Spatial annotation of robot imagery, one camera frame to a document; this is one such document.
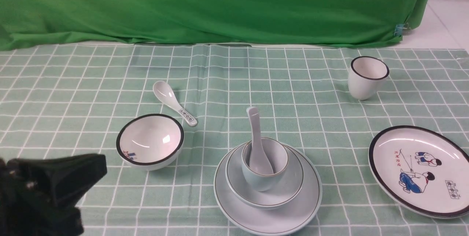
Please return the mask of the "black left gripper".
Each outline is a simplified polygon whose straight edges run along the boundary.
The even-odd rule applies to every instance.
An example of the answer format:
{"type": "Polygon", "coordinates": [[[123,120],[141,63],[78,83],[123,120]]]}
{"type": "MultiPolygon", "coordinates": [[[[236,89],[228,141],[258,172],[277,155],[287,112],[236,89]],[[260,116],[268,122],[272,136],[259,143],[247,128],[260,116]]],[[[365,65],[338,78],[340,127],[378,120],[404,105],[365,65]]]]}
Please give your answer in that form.
{"type": "Polygon", "coordinates": [[[82,235],[77,203],[106,174],[104,154],[1,160],[1,235],[82,235]]]}

